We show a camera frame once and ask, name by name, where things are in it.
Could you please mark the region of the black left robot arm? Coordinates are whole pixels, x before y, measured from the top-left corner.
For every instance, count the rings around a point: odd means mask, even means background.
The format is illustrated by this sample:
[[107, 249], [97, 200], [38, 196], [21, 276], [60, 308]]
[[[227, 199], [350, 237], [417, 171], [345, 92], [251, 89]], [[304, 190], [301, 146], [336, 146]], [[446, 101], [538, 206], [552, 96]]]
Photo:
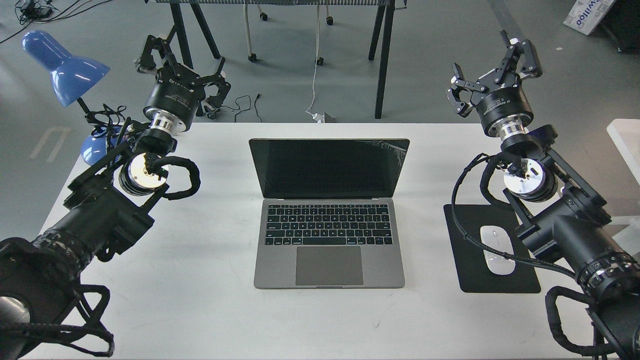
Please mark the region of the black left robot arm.
[[106, 148], [68, 185], [64, 217], [34, 240], [2, 240], [1, 358], [16, 360], [43, 343], [77, 349], [86, 336], [105, 341], [107, 350], [80, 352], [110, 357], [114, 335], [101, 321], [110, 291], [82, 284], [82, 271], [94, 258], [108, 262], [134, 246], [153, 226], [150, 211], [160, 199], [198, 192], [200, 171], [173, 155], [174, 135], [190, 129], [202, 103], [222, 106], [231, 89], [222, 73], [226, 59], [214, 74], [201, 76], [176, 60], [167, 39], [150, 35], [135, 63], [140, 73], [155, 75], [143, 109], [149, 122], [126, 118], [117, 131], [114, 123], [97, 121], [82, 100], [109, 71], [105, 64], [72, 55], [42, 30], [25, 34], [22, 47], [50, 72], [59, 102], [77, 102], [87, 121], [103, 129]]

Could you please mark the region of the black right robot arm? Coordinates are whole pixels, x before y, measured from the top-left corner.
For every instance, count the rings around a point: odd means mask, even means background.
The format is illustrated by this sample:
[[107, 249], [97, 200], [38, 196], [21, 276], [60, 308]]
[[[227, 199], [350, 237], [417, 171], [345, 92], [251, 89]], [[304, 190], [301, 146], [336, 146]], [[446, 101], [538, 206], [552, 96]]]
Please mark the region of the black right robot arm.
[[[455, 227], [464, 239], [503, 259], [560, 272], [574, 278], [577, 292], [555, 286], [545, 296], [547, 321], [553, 339], [564, 349], [594, 359], [617, 354], [621, 360], [639, 358], [639, 262], [626, 252], [604, 226], [611, 222], [605, 199], [580, 176], [552, 145], [558, 134], [545, 125], [526, 128], [534, 114], [522, 89], [528, 78], [543, 73], [529, 39], [500, 35], [506, 53], [500, 64], [474, 82], [454, 63], [446, 96], [455, 112], [478, 113], [483, 132], [501, 140], [500, 152], [480, 153], [462, 171], [451, 199], [466, 174], [486, 162], [480, 192], [491, 205], [514, 213], [521, 224], [517, 237], [532, 259], [495, 249], [478, 241], [463, 226], [457, 205], [450, 205]], [[592, 345], [578, 345], [562, 329], [556, 304], [567, 297], [587, 306], [594, 328]]]

